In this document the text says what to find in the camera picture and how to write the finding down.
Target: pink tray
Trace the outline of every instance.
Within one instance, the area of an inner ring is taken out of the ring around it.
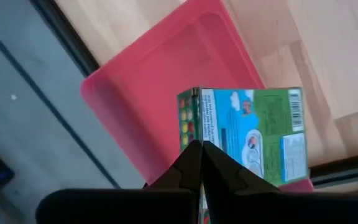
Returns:
[[[188,0],[87,78],[81,93],[151,184],[179,155],[177,94],[263,88],[224,5]]]

